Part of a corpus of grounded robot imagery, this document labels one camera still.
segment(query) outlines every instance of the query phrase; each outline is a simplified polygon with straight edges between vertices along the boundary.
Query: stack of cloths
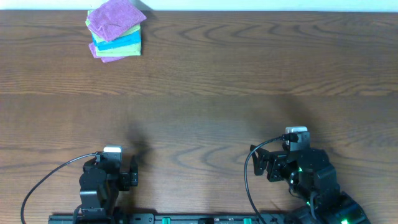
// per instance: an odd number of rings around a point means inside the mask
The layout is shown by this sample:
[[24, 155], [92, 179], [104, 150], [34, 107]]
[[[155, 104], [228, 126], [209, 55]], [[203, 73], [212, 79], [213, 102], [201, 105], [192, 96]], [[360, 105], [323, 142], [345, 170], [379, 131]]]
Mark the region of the stack of cloths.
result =
[[146, 19], [129, 0], [110, 0], [88, 11], [86, 25], [93, 36], [88, 46], [94, 58], [106, 63], [141, 55], [140, 23]]

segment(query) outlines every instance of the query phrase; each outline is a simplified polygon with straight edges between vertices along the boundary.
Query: pink cloth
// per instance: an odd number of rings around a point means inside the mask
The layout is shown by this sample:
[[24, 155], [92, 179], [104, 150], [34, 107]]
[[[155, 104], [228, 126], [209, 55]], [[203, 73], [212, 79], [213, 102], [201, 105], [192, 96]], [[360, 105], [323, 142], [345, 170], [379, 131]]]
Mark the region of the pink cloth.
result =
[[109, 0], [87, 18], [88, 28], [107, 42], [147, 19], [129, 0]]
[[113, 61], [125, 58], [125, 57], [99, 57], [95, 53], [95, 45], [94, 45], [94, 43], [89, 44], [88, 47], [90, 48], [90, 51], [93, 54], [94, 58], [100, 58], [102, 60], [102, 62], [104, 62], [104, 63], [113, 62]]

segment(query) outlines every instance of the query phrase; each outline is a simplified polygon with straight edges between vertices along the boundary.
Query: green cloth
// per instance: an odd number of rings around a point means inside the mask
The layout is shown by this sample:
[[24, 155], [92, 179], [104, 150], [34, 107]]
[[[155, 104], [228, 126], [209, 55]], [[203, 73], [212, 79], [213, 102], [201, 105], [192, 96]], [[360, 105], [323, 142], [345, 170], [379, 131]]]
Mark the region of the green cloth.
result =
[[99, 57], [138, 56], [141, 55], [141, 42], [108, 50], [98, 50], [95, 47], [95, 54]]
[[[94, 10], [89, 10], [89, 11], [87, 11], [87, 16], [90, 14], [90, 13], [92, 13]], [[88, 20], [88, 19], [86, 19], [86, 26], [88, 26], [88, 24], [90, 24], [90, 21]], [[133, 26], [132, 28], [130, 28], [130, 29], [128, 29], [127, 31], [125, 31], [122, 35], [120, 35], [120, 37], [124, 37], [125, 35], [129, 35], [129, 34], [132, 34], [133, 32], [135, 32], [135, 31], [139, 31], [141, 29], [141, 26], [138, 24], [138, 25], [135, 25], [135, 26]], [[105, 40], [104, 39], [102, 39], [101, 37], [98, 37], [95, 33], [93, 33], [91, 30], [90, 30], [90, 32], [91, 32], [91, 34], [93, 35], [93, 38], [95, 39], [95, 41], [97, 42], [97, 43], [100, 43], [100, 42], [104, 42]]]

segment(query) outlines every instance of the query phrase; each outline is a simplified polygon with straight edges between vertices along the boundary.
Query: cable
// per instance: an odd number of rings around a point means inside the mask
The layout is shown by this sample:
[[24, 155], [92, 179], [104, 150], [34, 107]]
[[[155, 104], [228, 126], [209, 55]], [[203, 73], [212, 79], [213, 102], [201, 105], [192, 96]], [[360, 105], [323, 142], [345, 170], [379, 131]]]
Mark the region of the cable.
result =
[[259, 148], [262, 147], [262, 146], [265, 146], [265, 145], [268, 144], [268, 143], [271, 143], [271, 142], [274, 142], [274, 141], [278, 141], [278, 140], [283, 140], [283, 139], [284, 139], [284, 136], [280, 136], [280, 137], [277, 137], [277, 138], [274, 138], [274, 139], [270, 139], [270, 140], [268, 140], [268, 141], [265, 141], [265, 142], [261, 143], [260, 145], [256, 146], [256, 147], [253, 149], [253, 151], [251, 151], [251, 152], [249, 153], [248, 157], [246, 158], [246, 162], [244, 163], [244, 184], [245, 184], [245, 186], [246, 186], [246, 193], [248, 193], [248, 198], [249, 198], [249, 201], [250, 201], [250, 204], [251, 204], [253, 210], [255, 211], [256, 215], [259, 217], [259, 219], [261, 220], [261, 222], [262, 222], [263, 224], [267, 224], [267, 223], [266, 223], [266, 221], [261, 217], [259, 211], [256, 209], [256, 206], [254, 205], [253, 200], [251, 199], [251, 196], [250, 196], [250, 191], [249, 191], [249, 186], [248, 186], [248, 163], [249, 163], [249, 160], [250, 160], [251, 156], [253, 155], [253, 153], [256, 152], [257, 149], [259, 149]]
[[77, 224], [77, 216], [79, 215], [79, 210], [82, 208], [83, 205], [79, 205], [77, 206], [77, 208], [75, 209], [75, 211], [73, 212], [73, 221], [72, 224]]
[[315, 216], [315, 209], [314, 209], [314, 204], [313, 204], [313, 199], [317, 196], [316, 192], [311, 192], [311, 196], [310, 196], [310, 208], [311, 208], [311, 215], [313, 219], [317, 219], [317, 217]]
[[66, 163], [64, 163], [64, 164], [62, 164], [62, 165], [60, 165], [60, 166], [58, 166], [58, 167], [55, 168], [53, 171], [51, 171], [49, 174], [47, 174], [41, 181], [39, 181], [39, 183], [37, 183], [37, 184], [32, 188], [32, 190], [30, 190], [30, 192], [26, 195], [26, 197], [25, 197], [25, 199], [24, 199], [24, 202], [22, 203], [22, 206], [21, 206], [21, 221], [22, 221], [22, 224], [26, 224], [26, 222], [25, 222], [25, 217], [24, 217], [25, 205], [26, 205], [27, 199], [28, 199], [29, 196], [33, 193], [33, 191], [34, 191], [40, 184], [42, 184], [42, 182], [44, 182], [48, 177], [50, 177], [53, 173], [55, 173], [56, 171], [58, 171], [58, 170], [61, 169], [62, 167], [66, 166], [66, 165], [69, 165], [69, 164], [71, 164], [72, 162], [75, 162], [75, 161], [77, 161], [77, 160], [79, 160], [79, 159], [86, 158], [86, 157], [89, 157], [89, 156], [95, 156], [95, 153], [79, 156], [79, 157], [77, 157], [77, 158], [74, 158], [74, 159], [72, 159], [72, 160], [70, 160], [70, 161], [68, 161], [68, 162], [66, 162]]
[[291, 196], [293, 196], [293, 197], [297, 197], [297, 198], [299, 198], [299, 199], [302, 199], [302, 200], [304, 200], [304, 198], [303, 198], [303, 197], [296, 196], [296, 195], [292, 194], [292, 187], [291, 187], [291, 186], [289, 187], [289, 194], [290, 194]]

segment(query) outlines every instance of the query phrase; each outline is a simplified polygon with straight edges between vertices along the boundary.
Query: wooden table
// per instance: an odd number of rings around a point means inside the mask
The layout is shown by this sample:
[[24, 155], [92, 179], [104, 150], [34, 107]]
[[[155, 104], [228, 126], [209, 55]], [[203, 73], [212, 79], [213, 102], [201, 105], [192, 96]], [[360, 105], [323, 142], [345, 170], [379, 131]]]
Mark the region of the wooden table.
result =
[[[85, 11], [0, 12], [0, 223], [20, 223], [50, 170], [105, 144], [139, 158], [126, 210], [252, 213], [249, 146], [293, 125], [373, 223], [398, 222], [397, 14], [145, 14], [142, 56], [103, 64]], [[33, 193], [28, 223], [80, 204], [83, 163]], [[249, 185], [260, 210], [303, 205], [285, 182], [250, 172]]]

